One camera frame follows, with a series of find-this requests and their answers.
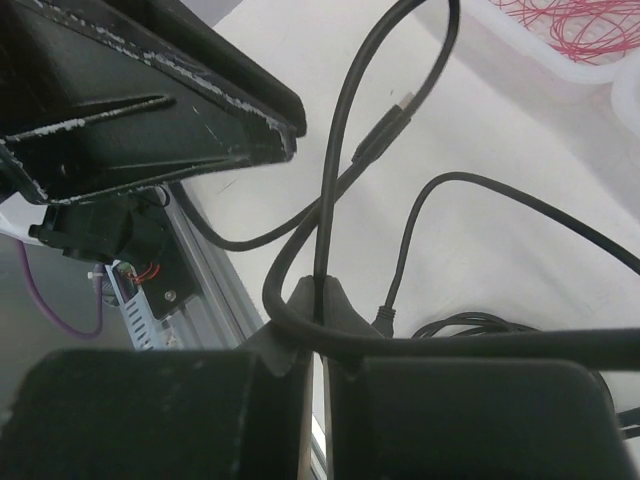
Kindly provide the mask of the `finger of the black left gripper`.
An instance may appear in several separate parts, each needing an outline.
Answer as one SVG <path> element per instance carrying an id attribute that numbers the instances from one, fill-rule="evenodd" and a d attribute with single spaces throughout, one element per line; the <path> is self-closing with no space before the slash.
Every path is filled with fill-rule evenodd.
<path id="1" fill-rule="evenodd" d="M 284 163 L 300 97 L 181 1 L 1 5 L 1 193 L 111 198 Z"/>

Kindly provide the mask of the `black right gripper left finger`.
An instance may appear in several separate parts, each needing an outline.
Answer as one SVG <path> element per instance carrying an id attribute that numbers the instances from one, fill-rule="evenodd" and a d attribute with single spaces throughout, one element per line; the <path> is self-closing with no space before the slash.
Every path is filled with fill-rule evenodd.
<path id="1" fill-rule="evenodd" d="M 1 422 L 1 475 L 306 477 L 311 363 L 273 324 L 234 349 L 53 352 Z"/>

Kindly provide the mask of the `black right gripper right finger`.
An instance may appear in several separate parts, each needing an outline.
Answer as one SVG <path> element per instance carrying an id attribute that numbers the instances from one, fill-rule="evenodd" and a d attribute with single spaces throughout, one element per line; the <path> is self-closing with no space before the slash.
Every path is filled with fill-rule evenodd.
<path id="1" fill-rule="evenodd" d="M 442 338 L 368 355 L 381 333 L 336 279 L 326 325 L 356 345 L 325 364 L 332 479 L 635 479 L 603 370 L 637 370 L 633 331 Z"/>

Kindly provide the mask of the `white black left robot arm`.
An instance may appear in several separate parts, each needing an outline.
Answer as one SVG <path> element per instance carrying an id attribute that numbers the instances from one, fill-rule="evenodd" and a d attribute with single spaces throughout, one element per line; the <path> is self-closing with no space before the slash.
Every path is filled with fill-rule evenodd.
<path id="1" fill-rule="evenodd" d="M 157 259 L 158 187 L 289 161 L 299 96 L 180 1 L 1 5 L 1 192 L 44 208 L 29 240 Z"/>

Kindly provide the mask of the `right white perforated basket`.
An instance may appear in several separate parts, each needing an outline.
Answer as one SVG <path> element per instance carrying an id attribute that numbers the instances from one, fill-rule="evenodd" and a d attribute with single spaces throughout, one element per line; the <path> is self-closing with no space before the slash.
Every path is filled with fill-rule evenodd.
<path id="1" fill-rule="evenodd" d="M 639 58 L 630 59 L 618 72 L 611 89 L 611 104 L 621 123 L 639 136 Z"/>

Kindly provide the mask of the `white perforated basket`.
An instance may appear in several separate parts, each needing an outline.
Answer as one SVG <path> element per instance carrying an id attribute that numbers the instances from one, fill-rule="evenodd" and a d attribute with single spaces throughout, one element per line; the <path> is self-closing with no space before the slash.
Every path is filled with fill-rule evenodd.
<path id="1" fill-rule="evenodd" d="M 487 36 L 489 50 L 554 99 L 579 102 L 614 81 L 632 54 L 602 65 L 576 63 L 489 1 L 463 1 L 461 20 Z"/>
<path id="2" fill-rule="evenodd" d="M 611 104 L 621 123 L 639 136 L 639 58 L 630 59 L 618 72 L 611 89 Z"/>

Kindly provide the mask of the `middle white perforated basket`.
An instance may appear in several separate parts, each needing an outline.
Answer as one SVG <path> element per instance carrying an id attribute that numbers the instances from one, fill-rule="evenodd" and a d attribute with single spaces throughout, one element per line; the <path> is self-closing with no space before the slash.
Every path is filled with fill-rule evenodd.
<path id="1" fill-rule="evenodd" d="M 602 65 L 576 63 L 489 1 L 463 1 L 461 20 L 487 36 L 489 50 L 554 99 L 579 102 L 614 81 L 632 54 Z"/>

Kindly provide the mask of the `aluminium frame rail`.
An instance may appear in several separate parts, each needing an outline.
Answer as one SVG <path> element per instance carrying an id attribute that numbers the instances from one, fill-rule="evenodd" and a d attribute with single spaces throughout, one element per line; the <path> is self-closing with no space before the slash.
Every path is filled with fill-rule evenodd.
<path id="1" fill-rule="evenodd" d="M 166 208 L 196 292 L 171 315 L 186 349 L 235 348 L 263 325 L 263 319 L 227 253 L 210 244 L 172 200 Z"/>

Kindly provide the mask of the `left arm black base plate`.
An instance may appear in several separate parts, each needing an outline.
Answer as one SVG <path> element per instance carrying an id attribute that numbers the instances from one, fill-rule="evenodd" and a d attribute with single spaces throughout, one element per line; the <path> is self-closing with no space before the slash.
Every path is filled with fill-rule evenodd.
<path id="1" fill-rule="evenodd" d="M 157 320 L 175 312 L 197 292 L 191 266 L 174 235 L 167 234 L 163 239 L 140 287 Z"/>

